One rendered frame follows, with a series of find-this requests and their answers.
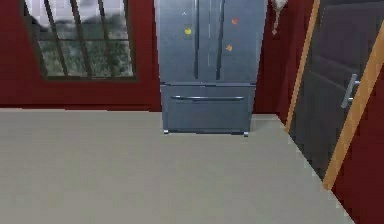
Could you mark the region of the dark grey room door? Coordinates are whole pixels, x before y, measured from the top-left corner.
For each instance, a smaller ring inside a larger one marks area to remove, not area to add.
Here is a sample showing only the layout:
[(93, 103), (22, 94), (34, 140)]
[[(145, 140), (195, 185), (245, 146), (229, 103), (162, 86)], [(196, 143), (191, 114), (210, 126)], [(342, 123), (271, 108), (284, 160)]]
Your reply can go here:
[[(287, 131), (325, 189), (333, 187), (384, 65), (384, 0), (314, 0)], [(360, 84), (343, 109), (351, 75)]]

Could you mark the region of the white hanging wall ornament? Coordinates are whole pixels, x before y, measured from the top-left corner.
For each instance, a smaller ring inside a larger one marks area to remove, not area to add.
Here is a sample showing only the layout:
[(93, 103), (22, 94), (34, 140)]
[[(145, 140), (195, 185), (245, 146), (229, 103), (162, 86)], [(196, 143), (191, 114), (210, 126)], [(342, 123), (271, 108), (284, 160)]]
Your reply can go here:
[(279, 25), (279, 18), (280, 18), (280, 13), (287, 4), (288, 0), (271, 0), (272, 7), (275, 11), (275, 21), (273, 23), (273, 29), (272, 29), (272, 34), (276, 35), (277, 34), (277, 28)]

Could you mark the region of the grey steel fridge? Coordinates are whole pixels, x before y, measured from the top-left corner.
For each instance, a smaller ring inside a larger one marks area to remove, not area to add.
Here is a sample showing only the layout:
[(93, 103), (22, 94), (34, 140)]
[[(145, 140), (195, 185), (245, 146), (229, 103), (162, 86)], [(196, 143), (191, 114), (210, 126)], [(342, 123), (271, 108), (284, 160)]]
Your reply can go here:
[[(163, 132), (250, 132), (268, 0), (225, 0), (216, 80), (220, 0), (199, 0), (199, 72), (194, 77), (194, 0), (154, 0)], [(238, 18), (237, 25), (232, 19)], [(191, 35), (184, 30), (190, 28)], [(232, 45), (231, 52), (226, 50)], [(244, 97), (240, 101), (172, 96)]]

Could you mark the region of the dark framed window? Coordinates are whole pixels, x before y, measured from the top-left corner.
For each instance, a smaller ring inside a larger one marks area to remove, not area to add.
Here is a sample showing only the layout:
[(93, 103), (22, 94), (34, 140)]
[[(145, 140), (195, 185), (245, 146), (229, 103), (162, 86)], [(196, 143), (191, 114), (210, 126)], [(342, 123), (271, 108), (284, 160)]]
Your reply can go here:
[(43, 74), (56, 79), (133, 79), (130, 0), (19, 0)]

